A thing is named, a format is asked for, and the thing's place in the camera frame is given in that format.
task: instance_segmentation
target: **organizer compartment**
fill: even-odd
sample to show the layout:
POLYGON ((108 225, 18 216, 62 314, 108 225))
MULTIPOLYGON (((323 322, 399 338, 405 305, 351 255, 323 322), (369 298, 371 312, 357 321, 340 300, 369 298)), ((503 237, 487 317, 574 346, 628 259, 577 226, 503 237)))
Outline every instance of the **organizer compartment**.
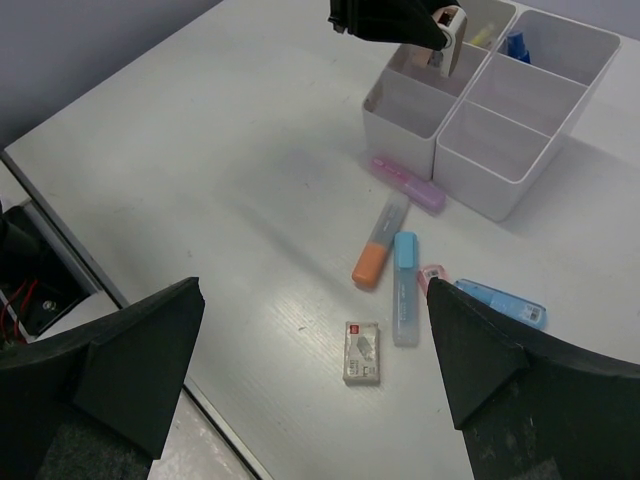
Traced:
POLYGON ((532 65, 586 86, 606 71, 620 48, 613 33, 536 10, 523 12, 513 29, 523 32, 532 65))
POLYGON ((455 102, 451 95, 385 69, 364 103, 369 148, 431 178, 436 134, 455 102))
POLYGON ((434 181, 492 220, 505 218, 541 167, 550 138, 464 102, 438 140, 434 181))
POLYGON ((607 32, 526 11, 531 65, 491 55, 437 140, 433 180, 504 220, 564 146, 620 46, 607 32))
POLYGON ((449 78, 444 78, 435 68, 423 68, 412 63, 413 53, 417 49, 418 47, 413 45, 402 45, 391 58, 387 68, 454 97, 462 95, 462 92, 488 54, 482 48, 463 44, 458 65, 453 75, 449 78))
POLYGON ((587 87, 503 55, 496 55, 471 88, 468 100, 554 135, 587 87))
MULTIPOLYGON (((495 50, 515 19, 515 6, 498 0, 467 0, 464 9, 469 18, 465 41, 473 39, 484 27, 493 24, 495 50)), ((481 70, 491 49, 463 44, 454 74, 446 79, 431 67, 412 63, 417 47, 401 45, 389 61, 380 79, 363 105, 367 144, 375 155, 389 156, 424 180, 433 176, 436 138, 455 110, 473 79, 481 70), (390 72, 410 82, 390 80, 390 72), (390 92, 406 97, 390 96, 390 92), (413 98, 408 104, 405 100, 413 98)))
POLYGON ((516 8, 466 0, 465 42, 493 24, 487 48, 462 47, 451 78, 412 63, 416 47, 393 55, 363 106, 373 155, 384 155, 440 185, 483 215, 506 218, 564 145, 620 48, 620 38, 526 10, 531 65, 498 50, 516 8))

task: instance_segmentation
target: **purple highlighter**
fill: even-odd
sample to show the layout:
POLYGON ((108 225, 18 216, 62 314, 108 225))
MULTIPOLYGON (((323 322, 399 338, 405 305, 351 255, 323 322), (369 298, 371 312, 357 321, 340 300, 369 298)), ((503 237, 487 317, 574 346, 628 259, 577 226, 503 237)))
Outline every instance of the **purple highlighter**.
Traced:
POLYGON ((447 196, 431 182, 425 182, 391 160, 374 157, 369 165, 371 173, 397 188, 428 213, 437 215, 444 209, 447 196))

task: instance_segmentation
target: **pink highlighter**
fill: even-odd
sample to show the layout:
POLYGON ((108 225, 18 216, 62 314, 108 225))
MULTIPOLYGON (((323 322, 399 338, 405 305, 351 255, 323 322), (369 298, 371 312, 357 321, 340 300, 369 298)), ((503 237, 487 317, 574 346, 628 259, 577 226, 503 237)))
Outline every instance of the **pink highlighter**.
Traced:
POLYGON ((432 278, 439 278, 440 280, 445 280, 447 282, 450 281, 449 275, 442 265, 428 265, 426 267, 422 267, 418 271, 418 284, 420 285, 420 288, 422 288, 422 293, 424 293, 425 297, 429 292, 429 282, 432 278))
POLYGON ((374 157, 369 169, 378 179, 397 188, 428 213, 437 215, 444 209, 447 196, 431 182, 425 182, 407 169, 386 158, 374 157))

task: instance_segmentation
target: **gray wall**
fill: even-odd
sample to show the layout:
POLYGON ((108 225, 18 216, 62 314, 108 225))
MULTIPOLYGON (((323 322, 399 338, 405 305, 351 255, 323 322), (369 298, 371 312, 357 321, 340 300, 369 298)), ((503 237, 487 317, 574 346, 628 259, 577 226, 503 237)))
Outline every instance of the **gray wall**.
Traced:
POLYGON ((0 0, 0 149, 221 0, 0 0))
POLYGON ((640 40, 640 0, 518 0, 640 40))

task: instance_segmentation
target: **light blue highlighter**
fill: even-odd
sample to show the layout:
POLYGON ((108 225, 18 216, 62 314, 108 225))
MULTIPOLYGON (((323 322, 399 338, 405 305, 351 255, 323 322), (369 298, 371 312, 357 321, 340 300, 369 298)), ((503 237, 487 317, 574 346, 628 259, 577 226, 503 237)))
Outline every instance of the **light blue highlighter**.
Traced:
POLYGON ((396 347, 417 347, 418 321, 418 237, 399 232, 393 241, 393 343, 396 347))
POLYGON ((455 285, 476 300, 525 325, 538 330, 547 325, 547 309, 542 305, 471 280, 458 280, 455 285))

